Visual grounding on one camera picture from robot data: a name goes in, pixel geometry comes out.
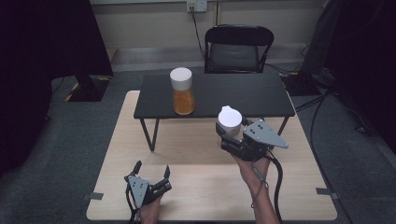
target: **hand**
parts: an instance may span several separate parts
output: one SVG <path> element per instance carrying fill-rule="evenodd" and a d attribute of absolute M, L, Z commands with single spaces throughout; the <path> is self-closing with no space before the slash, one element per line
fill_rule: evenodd
<path fill-rule="evenodd" d="M 140 221 L 142 224 L 156 224 L 158 217 L 160 216 L 160 203 L 161 197 L 156 199 L 154 202 L 144 205 L 140 209 Z"/>

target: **gray carpet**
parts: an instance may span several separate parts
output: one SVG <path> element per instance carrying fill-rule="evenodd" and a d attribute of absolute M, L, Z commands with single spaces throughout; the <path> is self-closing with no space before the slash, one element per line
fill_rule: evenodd
<path fill-rule="evenodd" d="M 296 64 L 278 66 L 291 70 Z M 204 71 L 202 67 L 191 70 Z M 138 90 L 143 76 L 170 71 L 118 72 L 102 102 L 97 103 L 64 102 L 76 83 L 73 77 L 65 78 L 53 94 L 50 120 L 27 162 L 0 179 L 0 223 L 126 223 L 89 221 L 85 215 L 89 202 L 81 197 L 94 189 L 126 92 Z M 276 73 L 266 67 L 264 73 L 269 72 Z M 53 89 L 61 82 L 61 78 L 54 80 Z M 298 106 L 316 97 L 294 96 L 291 100 Z M 389 150 L 374 133 L 355 131 L 361 125 L 359 117 L 346 109 L 349 105 L 342 99 L 342 94 L 330 94 L 324 100 L 312 136 L 318 105 L 298 113 L 307 138 L 313 138 L 324 174 L 341 199 L 341 203 L 334 201 L 338 218 L 286 223 L 396 223 L 394 155 L 384 154 L 381 149 Z"/>

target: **table leg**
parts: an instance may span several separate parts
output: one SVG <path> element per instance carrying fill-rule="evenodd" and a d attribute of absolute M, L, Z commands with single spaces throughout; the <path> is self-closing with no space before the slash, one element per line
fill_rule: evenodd
<path fill-rule="evenodd" d="M 277 135 L 280 136 L 282 134 L 283 129 L 285 129 L 286 123 L 288 122 L 288 119 L 289 119 L 289 117 L 285 117 L 283 119 L 283 122 L 282 122 L 282 124 L 280 125 L 280 128 L 279 128 L 279 131 L 277 131 Z"/>
<path fill-rule="evenodd" d="M 140 123 L 142 124 L 143 132 L 145 132 L 146 139 L 148 140 L 148 147 L 149 147 L 150 151 L 153 152 L 154 148 L 155 148 L 155 142 L 157 141 L 157 132 L 158 132 L 158 125 L 160 123 L 160 120 L 155 119 L 154 135 L 152 136 L 152 142 L 149 137 L 149 132 L 148 132 L 148 128 L 146 127 L 145 120 L 141 119 Z"/>

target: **white lid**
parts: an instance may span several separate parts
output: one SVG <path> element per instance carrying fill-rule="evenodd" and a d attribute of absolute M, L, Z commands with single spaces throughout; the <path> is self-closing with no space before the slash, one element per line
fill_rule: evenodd
<path fill-rule="evenodd" d="M 185 67 L 175 68 L 171 72 L 172 87 L 177 91 L 185 91 L 191 87 L 192 72 Z"/>
<path fill-rule="evenodd" d="M 228 105 L 224 106 L 219 113 L 219 122 L 224 127 L 233 128 L 242 122 L 242 115 L 239 111 L 230 108 Z"/>

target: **wall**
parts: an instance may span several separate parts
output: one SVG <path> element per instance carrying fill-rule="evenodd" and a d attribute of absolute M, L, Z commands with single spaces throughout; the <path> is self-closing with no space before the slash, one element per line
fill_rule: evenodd
<path fill-rule="evenodd" d="M 310 42 L 324 0 L 220 2 L 219 23 L 262 25 L 275 34 L 274 45 Z M 195 48 L 197 36 L 185 2 L 92 5 L 108 49 Z M 216 3 L 196 13 L 198 33 L 215 25 Z"/>

